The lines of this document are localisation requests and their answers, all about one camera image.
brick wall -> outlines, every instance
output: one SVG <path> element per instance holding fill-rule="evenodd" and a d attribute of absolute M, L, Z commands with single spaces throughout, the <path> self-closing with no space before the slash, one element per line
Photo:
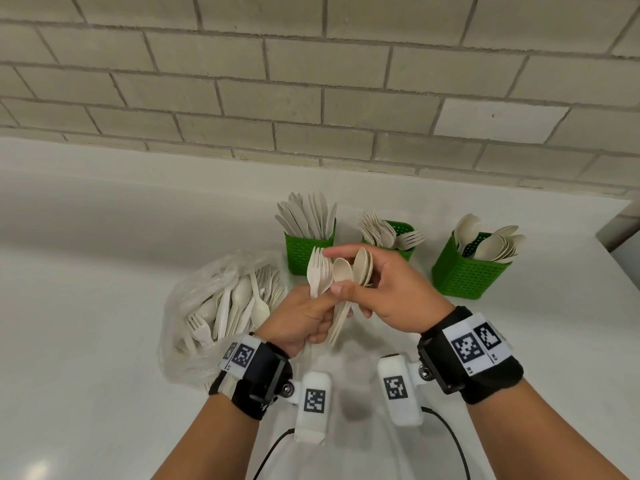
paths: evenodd
<path fill-rule="evenodd" d="M 640 200 L 639 11 L 0 0 L 0 136 Z"/>

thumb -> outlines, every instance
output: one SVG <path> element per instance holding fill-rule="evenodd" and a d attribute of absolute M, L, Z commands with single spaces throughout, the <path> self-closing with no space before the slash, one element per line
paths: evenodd
<path fill-rule="evenodd" d="M 378 304 L 378 290 L 364 288 L 352 281 L 343 281 L 331 285 L 331 293 L 341 300 L 351 301 L 375 311 Z"/>
<path fill-rule="evenodd" d="M 332 306 L 336 306 L 340 302 L 340 297 L 333 293 L 322 293 L 317 298 L 313 298 L 309 302 L 309 307 L 314 314 L 322 316 L 325 311 L 329 310 Z"/>

hand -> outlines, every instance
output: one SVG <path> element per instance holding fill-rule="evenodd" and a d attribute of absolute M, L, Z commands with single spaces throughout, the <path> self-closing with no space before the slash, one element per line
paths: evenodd
<path fill-rule="evenodd" d="M 347 244 L 327 248 L 323 254 L 328 258 L 350 259 L 360 248 L 366 248 L 373 257 L 375 288 L 345 281 L 332 284 L 331 291 L 341 300 L 359 304 L 367 318 L 373 311 L 396 330 L 423 333 L 455 309 L 395 251 L 368 244 Z"/>
<path fill-rule="evenodd" d="M 339 301 L 331 292 L 311 299 L 308 285 L 296 286 L 255 334 L 293 358 L 305 346 L 305 339 L 313 344 L 326 340 L 333 323 L 333 307 Z"/>

brick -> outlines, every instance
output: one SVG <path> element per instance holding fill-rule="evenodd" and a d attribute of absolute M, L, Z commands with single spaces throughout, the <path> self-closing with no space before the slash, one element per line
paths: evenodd
<path fill-rule="evenodd" d="M 324 157 L 369 160 L 373 133 L 343 128 L 276 124 L 278 149 Z"/>
<path fill-rule="evenodd" d="M 532 57 L 511 97 L 635 106 L 640 103 L 640 64 Z"/>
<path fill-rule="evenodd" d="M 640 187 L 640 158 L 602 155 L 578 180 Z"/>
<path fill-rule="evenodd" d="M 396 47 L 389 89 L 505 96 L 523 56 Z"/>
<path fill-rule="evenodd" d="M 453 139 L 381 133 L 375 160 L 470 169 L 481 147 L 480 143 Z"/>
<path fill-rule="evenodd" d="M 83 107 L 5 99 L 4 105 L 21 126 L 98 133 Z"/>
<path fill-rule="evenodd" d="M 87 22 L 196 30 L 192 0 L 77 0 Z"/>
<path fill-rule="evenodd" d="M 572 108 L 549 144 L 640 153 L 640 113 Z"/>
<path fill-rule="evenodd" d="M 40 31 L 61 64 L 121 70 L 154 69 L 140 32 L 59 27 L 42 27 Z"/>
<path fill-rule="evenodd" d="M 637 0 L 479 0 L 467 47 L 601 53 Z"/>
<path fill-rule="evenodd" d="M 434 96 L 324 90 L 328 125 L 428 133 L 440 99 Z"/>
<path fill-rule="evenodd" d="M 329 0 L 327 37 L 457 45 L 473 0 Z"/>
<path fill-rule="evenodd" d="M 433 133 L 512 143 L 544 143 L 569 108 L 447 98 Z"/>
<path fill-rule="evenodd" d="M 235 150 L 236 158 L 281 165 L 320 166 L 320 158 L 306 155 L 290 155 L 286 153 L 251 152 Z"/>
<path fill-rule="evenodd" d="M 33 27 L 0 25 L 0 61 L 55 64 Z"/>
<path fill-rule="evenodd" d="M 267 40 L 272 80 L 381 88 L 388 48 L 348 43 Z"/>
<path fill-rule="evenodd" d="M 109 74 L 43 67 L 18 71 L 41 99 L 124 106 Z"/>
<path fill-rule="evenodd" d="M 0 96 L 32 97 L 30 90 L 24 85 L 17 72 L 9 66 L 0 66 Z"/>
<path fill-rule="evenodd" d="M 323 158 L 322 166 L 336 170 L 372 171 L 375 173 L 391 173 L 393 175 L 415 175 L 415 168 L 409 166 L 389 165 L 375 162 L 359 162 L 350 160 L 333 160 Z"/>
<path fill-rule="evenodd" d="M 170 114 L 93 107 L 89 111 L 103 134 L 169 141 L 182 140 Z"/>
<path fill-rule="evenodd" d="M 629 30 L 612 51 L 613 55 L 640 57 L 640 17 L 629 27 Z"/>
<path fill-rule="evenodd" d="M 0 104 L 0 125 L 14 125 L 15 121 L 11 117 L 11 114 Z"/>
<path fill-rule="evenodd" d="M 640 228 L 640 219 L 614 217 L 596 233 L 598 240 L 606 247 L 613 247 L 631 237 Z"/>
<path fill-rule="evenodd" d="M 136 74 L 115 79 L 130 107 L 220 114 L 213 80 Z"/>
<path fill-rule="evenodd" d="M 25 130 L 22 128 L 0 128 L 0 137 L 3 136 L 7 138 L 38 139 L 41 141 L 51 141 L 53 143 L 66 143 L 60 133 Z"/>
<path fill-rule="evenodd" d="M 218 87 L 227 116 L 320 123 L 320 88 L 235 80 L 220 80 Z"/>
<path fill-rule="evenodd" d="M 274 150 L 271 123 L 178 115 L 185 141 Z"/>
<path fill-rule="evenodd" d="M 580 182 L 555 182 L 553 180 L 524 179 L 519 187 L 542 189 L 565 193 L 587 193 L 599 195 L 622 195 L 626 189 L 620 187 L 605 187 L 603 185 L 581 184 Z"/>
<path fill-rule="evenodd" d="M 640 217 L 640 191 L 638 190 L 630 190 L 625 194 L 625 197 L 628 200 L 632 200 L 628 206 L 620 212 L 621 216 L 633 216 Z"/>
<path fill-rule="evenodd" d="M 172 155 L 193 155 L 196 157 L 232 157 L 231 149 L 229 148 L 210 148 L 208 146 L 198 146 L 195 144 L 161 143 L 159 141 L 149 141 L 147 145 L 150 152 L 171 153 Z"/>
<path fill-rule="evenodd" d="M 82 22 L 71 0 L 2 0 L 0 18 L 36 22 Z"/>
<path fill-rule="evenodd" d="M 500 187 L 514 187 L 519 177 L 503 177 L 501 175 L 487 175 L 479 171 L 463 173 L 450 170 L 437 170 L 423 168 L 418 177 L 432 178 L 435 180 L 452 180 L 453 182 L 466 182 L 468 184 L 498 185 Z"/>
<path fill-rule="evenodd" d="M 322 35 L 323 0 L 199 0 L 206 30 Z"/>
<path fill-rule="evenodd" d="M 123 150 L 137 150 L 139 152 L 147 151 L 147 147 L 143 141 L 108 138 L 106 136 L 94 136 L 87 134 L 67 134 L 65 136 L 67 137 L 67 141 L 71 144 L 106 146 L 108 148 L 121 148 Z"/>
<path fill-rule="evenodd" d="M 588 153 L 489 144 L 476 169 L 572 180 L 580 175 L 591 158 Z"/>
<path fill-rule="evenodd" d="M 147 37 L 161 72 L 265 79 L 259 39 L 173 33 Z"/>

perforated basket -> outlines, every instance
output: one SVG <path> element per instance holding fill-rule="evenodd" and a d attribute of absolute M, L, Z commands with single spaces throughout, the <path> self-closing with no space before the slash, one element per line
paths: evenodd
<path fill-rule="evenodd" d="M 284 240 L 287 245 L 287 261 L 289 263 L 289 270 L 292 274 L 297 276 L 306 275 L 307 265 L 309 264 L 309 259 L 311 259 L 311 251 L 313 251 L 314 248 L 330 248 L 333 245 L 336 222 L 337 219 L 334 219 L 333 232 L 331 237 L 326 241 L 293 237 L 286 232 L 284 233 Z"/>
<path fill-rule="evenodd" d="M 385 221 L 385 222 L 387 222 L 391 227 L 393 227 L 396 230 L 396 234 L 398 235 L 404 234 L 405 232 L 413 232 L 415 230 L 412 225 L 407 224 L 406 222 L 396 222 L 396 221 Z M 404 259 L 409 261 L 409 259 L 411 259 L 411 255 L 413 254 L 413 250 L 415 249 L 415 247 L 411 249 L 407 249 L 406 251 L 401 251 L 398 249 L 389 249 L 389 248 L 383 248 L 383 249 L 386 249 L 389 251 L 395 251 L 396 253 L 400 254 L 400 256 L 402 256 Z"/>
<path fill-rule="evenodd" d="M 489 261 L 476 261 L 468 258 L 480 242 L 491 234 L 481 232 L 477 239 L 460 256 L 456 249 L 453 233 L 447 241 L 436 264 L 431 268 L 433 286 L 443 295 L 458 298 L 478 299 L 511 263 L 500 264 Z"/>

